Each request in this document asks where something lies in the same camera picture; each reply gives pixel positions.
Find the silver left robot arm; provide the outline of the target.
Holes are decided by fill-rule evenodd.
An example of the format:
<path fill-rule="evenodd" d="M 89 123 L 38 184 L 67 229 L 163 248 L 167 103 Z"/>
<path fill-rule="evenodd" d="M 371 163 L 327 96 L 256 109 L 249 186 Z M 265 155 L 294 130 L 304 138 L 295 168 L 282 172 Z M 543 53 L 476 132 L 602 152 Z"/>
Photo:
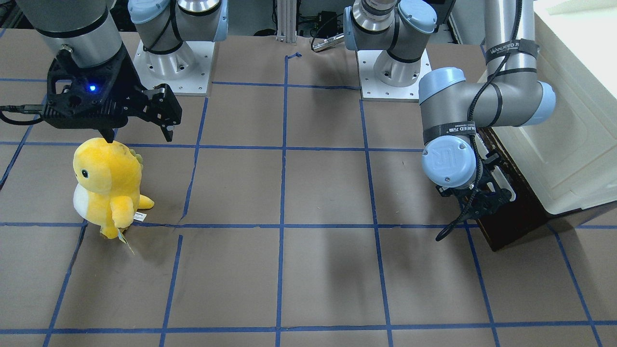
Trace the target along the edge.
<path fill-rule="evenodd" d="M 495 213 L 512 197 L 495 184 L 494 166 L 477 150 L 477 129 L 526 127 L 554 112 L 553 88 L 538 80 L 539 46 L 531 0 L 487 0 L 484 6 L 487 81 L 467 81 L 463 70 L 443 67 L 418 73 L 438 16 L 423 0 L 357 0 L 343 14 L 346 48 L 383 52 L 379 79 L 391 86 L 418 82 L 423 125 L 422 167 L 444 196 L 461 204 L 459 220 Z"/>

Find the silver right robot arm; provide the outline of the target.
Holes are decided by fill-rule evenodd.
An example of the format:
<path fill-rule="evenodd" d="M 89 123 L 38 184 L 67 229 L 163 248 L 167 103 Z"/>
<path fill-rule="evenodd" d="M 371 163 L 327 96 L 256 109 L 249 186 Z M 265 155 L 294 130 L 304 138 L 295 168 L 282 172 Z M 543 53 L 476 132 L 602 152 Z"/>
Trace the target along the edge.
<path fill-rule="evenodd" d="M 205 94 L 214 42 L 228 35 L 226 0 L 130 0 L 141 39 L 131 58 L 108 0 L 19 0 L 55 53 L 44 105 L 6 107 L 60 129 L 93 129 L 111 143 L 130 117 L 156 124 L 166 141 L 181 123 L 176 93 Z"/>

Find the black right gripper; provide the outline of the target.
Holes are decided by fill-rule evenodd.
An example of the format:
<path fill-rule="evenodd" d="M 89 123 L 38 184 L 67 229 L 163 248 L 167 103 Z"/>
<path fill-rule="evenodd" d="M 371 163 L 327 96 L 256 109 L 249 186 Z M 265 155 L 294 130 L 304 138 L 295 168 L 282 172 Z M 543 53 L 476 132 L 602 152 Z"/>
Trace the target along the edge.
<path fill-rule="evenodd" d="M 117 128 L 129 116 L 146 115 L 167 142 L 182 119 L 182 108 L 170 85 L 145 90 L 125 45 L 108 61 L 77 66 L 76 50 L 63 44 L 48 70 L 48 96 L 40 118 L 55 128 L 98 130 L 112 144 Z"/>

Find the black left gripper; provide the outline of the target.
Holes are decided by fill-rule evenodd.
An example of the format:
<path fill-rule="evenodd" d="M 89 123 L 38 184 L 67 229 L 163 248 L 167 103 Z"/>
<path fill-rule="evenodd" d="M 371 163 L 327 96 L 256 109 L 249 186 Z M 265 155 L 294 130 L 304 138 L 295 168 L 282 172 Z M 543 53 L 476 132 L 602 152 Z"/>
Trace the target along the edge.
<path fill-rule="evenodd" d="M 500 164 L 503 158 L 498 152 L 488 152 L 487 158 L 481 160 L 483 173 L 480 179 L 480 189 L 471 199 L 472 189 L 454 189 L 453 187 L 437 186 L 442 197 L 454 195 L 463 206 L 460 208 L 460 222 L 468 219 L 480 219 L 492 215 L 503 205 L 512 200 L 512 188 L 506 187 L 508 180 L 500 174 Z"/>

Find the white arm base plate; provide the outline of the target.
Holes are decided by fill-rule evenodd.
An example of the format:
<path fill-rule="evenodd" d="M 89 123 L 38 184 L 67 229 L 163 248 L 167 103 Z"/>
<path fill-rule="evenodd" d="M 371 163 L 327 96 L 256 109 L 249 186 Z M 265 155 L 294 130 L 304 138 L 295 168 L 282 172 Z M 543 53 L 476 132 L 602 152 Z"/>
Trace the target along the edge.
<path fill-rule="evenodd" d="M 412 63 L 395 61 L 385 50 L 357 52 L 364 101 L 418 102 L 419 81 L 431 71 L 426 50 Z"/>
<path fill-rule="evenodd" d="M 207 96 L 214 53 L 210 41 L 185 41 L 178 51 L 163 55 L 144 51 L 139 42 L 133 64 L 148 89 L 165 83 L 176 96 Z"/>

